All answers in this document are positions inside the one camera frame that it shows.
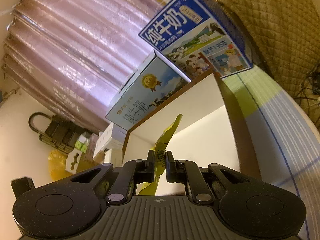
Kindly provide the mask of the yellow snack packet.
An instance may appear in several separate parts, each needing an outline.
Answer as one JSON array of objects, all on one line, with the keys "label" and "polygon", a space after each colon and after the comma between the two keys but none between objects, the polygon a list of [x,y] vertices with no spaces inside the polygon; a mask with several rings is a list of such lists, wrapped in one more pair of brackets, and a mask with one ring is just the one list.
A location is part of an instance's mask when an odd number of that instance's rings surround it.
[{"label": "yellow snack packet", "polygon": [[162,135],[156,141],[152,150],[155,152],[155,176],[154,181],[151,183],[143,183],[142,189],[139,191],[139,195],[154,196],[159,184],[160,176],[165,171],[165,153],[167,145],[169,144],[172,136],[175,134],[183,115],[179,114],[175,121],[167,127]]}]

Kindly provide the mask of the white beige product box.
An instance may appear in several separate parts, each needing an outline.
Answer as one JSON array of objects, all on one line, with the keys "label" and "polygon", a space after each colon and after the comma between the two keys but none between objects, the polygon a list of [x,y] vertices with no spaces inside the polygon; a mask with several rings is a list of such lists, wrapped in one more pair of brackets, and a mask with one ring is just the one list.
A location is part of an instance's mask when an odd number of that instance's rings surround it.
[{"label": "white beige product box", "polygon": [[100,163],[105,159],[105,153],[109,150],[120,150],[120,157],[122,158],[122,148],[127,131],[114,123],[110,123],[108,127],[99,135],[97,139],[93,160]]}]

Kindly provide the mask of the brown cardboard storage box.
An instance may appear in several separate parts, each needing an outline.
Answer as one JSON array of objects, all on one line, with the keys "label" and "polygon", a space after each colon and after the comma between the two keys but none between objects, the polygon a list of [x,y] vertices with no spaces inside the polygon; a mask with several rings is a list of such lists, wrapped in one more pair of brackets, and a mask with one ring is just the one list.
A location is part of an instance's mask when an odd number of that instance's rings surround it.
[{"label": "brown cardboard storage box", "polygon": [[260,179],[261,173],[240,105],[228,86],[212,71],[187,84],[127,133],[123,161],[146,159],[163,131],[182,114],[167,145],[176,160],[199,167],[218,163]]}]

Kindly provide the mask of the light blue milk carton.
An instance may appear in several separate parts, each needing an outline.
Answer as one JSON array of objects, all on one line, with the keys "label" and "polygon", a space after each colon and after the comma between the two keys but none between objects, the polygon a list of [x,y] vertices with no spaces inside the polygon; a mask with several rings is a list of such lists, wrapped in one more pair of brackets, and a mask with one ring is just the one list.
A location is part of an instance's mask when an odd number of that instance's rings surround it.
[{"label": "light blue milk carton", "polygon": [[172,62],[153,50],[111,100],[106,119],[129,130],[190,82]]}]

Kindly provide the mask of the checkered tablecloth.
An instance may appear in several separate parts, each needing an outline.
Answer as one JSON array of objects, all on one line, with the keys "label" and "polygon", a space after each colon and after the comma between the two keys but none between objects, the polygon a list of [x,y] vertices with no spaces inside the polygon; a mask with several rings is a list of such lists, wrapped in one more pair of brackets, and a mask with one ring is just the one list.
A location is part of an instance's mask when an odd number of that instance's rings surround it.
[{"label": "checkered tablecloth", "polygon": [[319,239],[319,131],[299,105],[259,67],[223,79],[235,95],[262,180],[306,206],[301,239]]}]

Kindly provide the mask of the dark blue milk carton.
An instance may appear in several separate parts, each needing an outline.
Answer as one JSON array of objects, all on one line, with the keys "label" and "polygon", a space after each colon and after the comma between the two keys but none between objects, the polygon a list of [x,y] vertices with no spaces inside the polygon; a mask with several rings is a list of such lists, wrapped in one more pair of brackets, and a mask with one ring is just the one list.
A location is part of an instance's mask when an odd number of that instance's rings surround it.
[{"label": "dark blue milk carton", "polygon": [[209,69],[225,78],[253,68],[246,38],[214,0],[171,0],[139,36],[191,79]]}]

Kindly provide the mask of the pink curtain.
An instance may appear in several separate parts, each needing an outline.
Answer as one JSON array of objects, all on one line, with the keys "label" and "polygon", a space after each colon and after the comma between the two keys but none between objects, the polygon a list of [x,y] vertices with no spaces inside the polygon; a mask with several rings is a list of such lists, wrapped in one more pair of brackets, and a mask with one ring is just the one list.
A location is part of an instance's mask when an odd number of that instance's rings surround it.
[{"label": "pink curtain", "polygon": [[102,131],[112,98],[152,50],[138,34],[159,7],[156,0],[19,0],[3,70],[50,111]]}]

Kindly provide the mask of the beige quilted chair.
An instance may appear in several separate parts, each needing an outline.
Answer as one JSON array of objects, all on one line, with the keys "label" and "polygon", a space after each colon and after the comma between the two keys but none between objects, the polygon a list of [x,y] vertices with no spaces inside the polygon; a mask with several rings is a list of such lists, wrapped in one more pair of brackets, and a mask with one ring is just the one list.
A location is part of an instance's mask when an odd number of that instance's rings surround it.
[{"label": "beige quilted chair", "polygon": [[319,64],[319,15],[312,0],[217,0],[248,31],[274,80],[291,96]]}]

